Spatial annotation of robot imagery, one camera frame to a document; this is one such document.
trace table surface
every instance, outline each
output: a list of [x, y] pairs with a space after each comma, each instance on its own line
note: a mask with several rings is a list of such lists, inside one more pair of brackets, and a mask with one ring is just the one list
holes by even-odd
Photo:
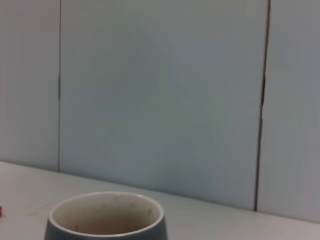
[[42, 240], [50, 209], [74, 195], [122, 191], [159, 201], [170, 240], [319, 240], [320, 224], [0, 162], [1, 240]]

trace wall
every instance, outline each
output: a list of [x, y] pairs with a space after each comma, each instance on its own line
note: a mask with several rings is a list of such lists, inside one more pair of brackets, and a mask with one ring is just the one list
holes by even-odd
[[63, 0], [61, 171], [253, 209], [265, 0]]
[[0, 161], [57, 170], [59, 9], [0, 1]]
[[258, 210], [320, 223], [320, 1], [271, 5]]

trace cup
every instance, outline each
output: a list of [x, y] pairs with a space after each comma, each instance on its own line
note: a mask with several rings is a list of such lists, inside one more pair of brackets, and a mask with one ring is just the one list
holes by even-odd
[[167, 240], [155, 200], [128, 192], [93, 192], [66, 199], [49, 213], [44, 240]]

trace white table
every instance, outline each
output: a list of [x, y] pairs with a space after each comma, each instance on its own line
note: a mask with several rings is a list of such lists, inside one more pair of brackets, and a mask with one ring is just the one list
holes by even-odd
[[42, 240], [49, 210], [83, 193], [125, 191], [159, 201], [170, 240], [319, 240], [320, 225], [0, 162], [0, 240]]

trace white wall panel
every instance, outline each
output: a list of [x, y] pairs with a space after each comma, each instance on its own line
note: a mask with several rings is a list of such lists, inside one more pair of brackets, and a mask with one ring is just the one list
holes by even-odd
[[63, 0], [61, 170], [252, 209], [266, 0]]
[[0, 161], [57, 170], [59, 0], [0, 0]]
[[320, 223], [320, 1], [271, 4], [258, 210]]

